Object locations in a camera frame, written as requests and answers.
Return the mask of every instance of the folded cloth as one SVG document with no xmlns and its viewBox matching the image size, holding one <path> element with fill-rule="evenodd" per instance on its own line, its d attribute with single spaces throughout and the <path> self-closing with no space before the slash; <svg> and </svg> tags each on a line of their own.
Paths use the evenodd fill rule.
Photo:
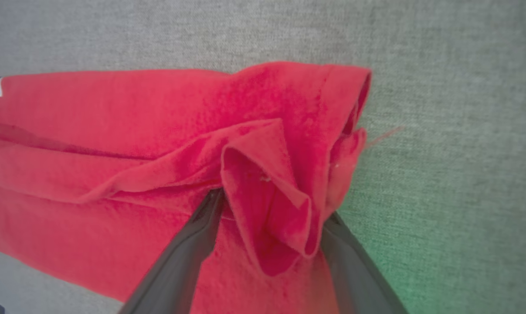
<svg viewBox="0 0 526 314">
<path fill-rule="evenodd" d="M 355 66 L 0 78 L 0 251 L 125 301 L 205 194 L 227 203 L 192 313 L 334 313 L 319 252 L 370 85 Z"/>
</svg>

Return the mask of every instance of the red fabric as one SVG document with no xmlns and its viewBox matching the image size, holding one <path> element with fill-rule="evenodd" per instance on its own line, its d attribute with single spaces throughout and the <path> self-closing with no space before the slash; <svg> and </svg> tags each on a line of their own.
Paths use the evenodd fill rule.
<svg viewBox="0 0 526 314">
<path fill-rule="evenodd" d="M 0 251 L 125 301 L 209 189 L 229 204 L 192 313 L 334 313 L 321 227 L 370 71 L 274 62 L 0 81 Z"/>
</svg>

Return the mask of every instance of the loose thread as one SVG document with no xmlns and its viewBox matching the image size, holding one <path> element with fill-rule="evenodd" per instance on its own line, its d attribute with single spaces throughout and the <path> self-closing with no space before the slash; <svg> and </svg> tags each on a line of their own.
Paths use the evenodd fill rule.
<svg viewBox="0 0 526 314">
<path fill-rule="evenodd" d="M 381 135 L 380 137 L 377 137 L 373 141 L 370 141 L 369 143 L 366 143 L 366 145 L 364 146 L 364 149 L 368 149 L 370 147 L 373 147 L 374 145 L 376 145 L 380 141 L 386 139 L 387 137 L 390 137 L 391 135 L 393 135 L 395 133 L 398 133 L 398 132 L 402 131 L 403 129 L 404 129 L 404 126 L 395 127 L 391 131 L 388 131 L 387 133 Z"/>
</svg>

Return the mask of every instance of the gray upholstery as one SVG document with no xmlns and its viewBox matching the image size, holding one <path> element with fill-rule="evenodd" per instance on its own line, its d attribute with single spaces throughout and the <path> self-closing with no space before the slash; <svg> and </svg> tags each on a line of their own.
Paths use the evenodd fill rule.
<svg viewBox="0 0 526 314">
<path fill-rule="evenodd" d="M 0 0 L 0 75 L 272 60 L 374 70 L 361 125 L 404 130 L 341 214 L 411 313 L 526 313 L 526 0 Z M 3 254 L 0 303 L 119 306 Z"/>
</svg>

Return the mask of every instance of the wrinkled cloth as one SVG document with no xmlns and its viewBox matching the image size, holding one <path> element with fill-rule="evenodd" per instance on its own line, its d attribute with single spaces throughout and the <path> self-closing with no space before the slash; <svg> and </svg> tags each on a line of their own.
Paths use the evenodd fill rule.
<svg viewBox="0 0 526 314">
<path fill-rule="evenodd" d="M 334 313 L 319 251 L 365 141 L 368 69 L 273 62 L 0 79 L 0 251 L 125 301 L 210 189 L 192 313 Z"/>
</svg>

